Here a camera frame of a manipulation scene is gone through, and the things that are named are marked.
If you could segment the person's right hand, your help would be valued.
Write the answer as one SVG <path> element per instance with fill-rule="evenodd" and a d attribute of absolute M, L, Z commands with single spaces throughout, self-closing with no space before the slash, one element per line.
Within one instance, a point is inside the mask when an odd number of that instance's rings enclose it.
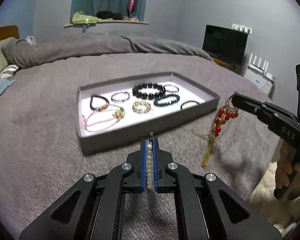
<path fill-rule="evenodd" d="M 288 176 L 292 174 L 293 171 L 300 172 L 300 162 L 296 164 L 292 164 L 292 162 L 288 159 L 288 155 L 291 151 L 290 145 L 283 141 L 282 146 L 280 148 L 280 158 L 277 162 L 277 168 L 275 172 L 275 184 L 277 189 L 281 189 L 283 186 L 288 187 L 290 185 Z M 293 200 L 300 196 L 300 179 L 295 185 L 294 189 L 288 196 L 289 200 Z"/>

